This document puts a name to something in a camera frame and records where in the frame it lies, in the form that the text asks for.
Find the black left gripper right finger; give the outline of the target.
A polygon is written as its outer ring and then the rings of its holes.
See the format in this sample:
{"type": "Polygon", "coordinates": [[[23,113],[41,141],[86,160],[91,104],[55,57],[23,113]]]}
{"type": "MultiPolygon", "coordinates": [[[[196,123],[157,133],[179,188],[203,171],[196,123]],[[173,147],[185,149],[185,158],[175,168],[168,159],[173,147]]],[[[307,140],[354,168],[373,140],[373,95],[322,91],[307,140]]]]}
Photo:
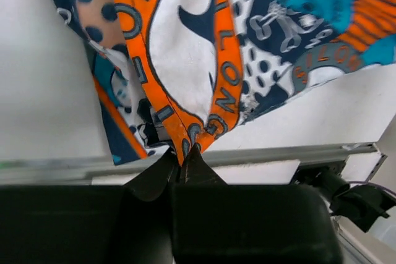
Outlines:
{"type": "Polygon", "coordinates": [[[187,154],[171,185],[177,263],[342,263],[320,195],[305,185],[229,185],[187,154]]]}

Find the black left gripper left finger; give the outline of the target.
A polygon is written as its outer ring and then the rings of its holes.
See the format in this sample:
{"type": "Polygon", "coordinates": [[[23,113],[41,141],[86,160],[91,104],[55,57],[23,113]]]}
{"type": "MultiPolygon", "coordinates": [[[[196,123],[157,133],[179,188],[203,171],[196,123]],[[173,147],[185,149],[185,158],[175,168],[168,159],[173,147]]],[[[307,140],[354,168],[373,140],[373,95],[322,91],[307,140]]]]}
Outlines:
{"type": "Polygon", "coordinates": [[[4,185],[2,263],[172,263],[167,151],[124,185],[4,185]]]}

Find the colourful patterned shorts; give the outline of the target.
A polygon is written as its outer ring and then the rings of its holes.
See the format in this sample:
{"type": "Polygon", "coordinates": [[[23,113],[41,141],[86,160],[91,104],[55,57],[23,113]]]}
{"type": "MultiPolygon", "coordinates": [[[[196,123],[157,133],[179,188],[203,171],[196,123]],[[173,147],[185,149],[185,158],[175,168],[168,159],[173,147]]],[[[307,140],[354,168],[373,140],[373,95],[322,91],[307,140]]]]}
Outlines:
{"type": "Polygon", "coordinates": [[[306,90],[395,62],[395,0],[53,0],[87,45],[116,165],[183,162],[306,90]]]}

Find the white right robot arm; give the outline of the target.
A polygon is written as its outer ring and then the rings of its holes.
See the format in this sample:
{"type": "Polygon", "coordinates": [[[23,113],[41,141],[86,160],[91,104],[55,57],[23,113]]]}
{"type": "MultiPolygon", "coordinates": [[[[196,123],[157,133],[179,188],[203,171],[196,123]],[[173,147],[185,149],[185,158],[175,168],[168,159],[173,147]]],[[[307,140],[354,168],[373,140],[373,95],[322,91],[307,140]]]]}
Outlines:
{"type": "Polygon", "coordinates": [[[347,182],[342,178],[343,161],[305,165],[297,169],[292,184],[316,188],[330,203],[332,216],[343,216],[368,232],[379,218],[390,218],[395,197],[367,182],[347,182]]]}

